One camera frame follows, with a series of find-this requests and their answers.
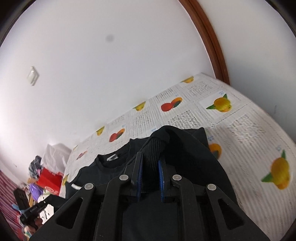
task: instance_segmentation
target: silver screw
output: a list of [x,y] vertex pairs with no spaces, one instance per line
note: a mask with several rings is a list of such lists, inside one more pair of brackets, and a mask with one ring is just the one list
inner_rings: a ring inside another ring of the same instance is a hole
[[180,181],[182,179],[182,177],[180,175],[176,174],[176,175],[173,175],[173,179],[175,181]]
[[128,179],[128,175],[123,174],[119,177],[119,179],[122,181],[126,181]]
[[94,187],[94,185],[92,183],[87,183],[87,184],[84,185],[84,188],[86,190],[91,190],[93,187]]
[[209,184],[209,185],[207,186],[207,188],[208,188],[209,190],[211,190],[211,191],[215,191],[217,187],[216,187],[215,184]]

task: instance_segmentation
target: red curtain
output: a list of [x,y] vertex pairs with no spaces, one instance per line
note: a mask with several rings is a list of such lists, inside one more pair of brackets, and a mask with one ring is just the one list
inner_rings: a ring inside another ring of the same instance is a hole
[[11,204],[16,204],[13,195],[13,190],[16,188],[17,185],[0,170],[0,209],[12,230],[20,240],[23,240],[22,227],[18,222],[20,213],[11,206]]

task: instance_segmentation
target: fruit print tablecloth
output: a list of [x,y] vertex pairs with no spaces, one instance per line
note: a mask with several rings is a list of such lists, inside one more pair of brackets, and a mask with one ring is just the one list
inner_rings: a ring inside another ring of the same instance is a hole
[[[98,154],[163,125],[206,129],[212,153],[225,169],[244,212],[271,241],[280,240],[296,218],[296,147],[261,108],[225,83],[199,74],[161,92],[102,126],[76,146],[65,181]],[[60,196],[65,196],[65,186]]]

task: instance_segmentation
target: purple bag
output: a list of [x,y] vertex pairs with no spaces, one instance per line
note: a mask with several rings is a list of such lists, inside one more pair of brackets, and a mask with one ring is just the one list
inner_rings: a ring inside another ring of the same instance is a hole
[[29,190],[32,193],[32,197],[35,201],[38,201],[40,195],[43,194],[43,188],[39,187],[35,183],[30,184]]

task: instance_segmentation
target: red bag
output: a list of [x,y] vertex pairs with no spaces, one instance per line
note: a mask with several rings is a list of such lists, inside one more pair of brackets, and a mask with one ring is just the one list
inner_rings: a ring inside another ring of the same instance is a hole
[[54,195],[59,195],[63,177],[43,168],[36,184]]

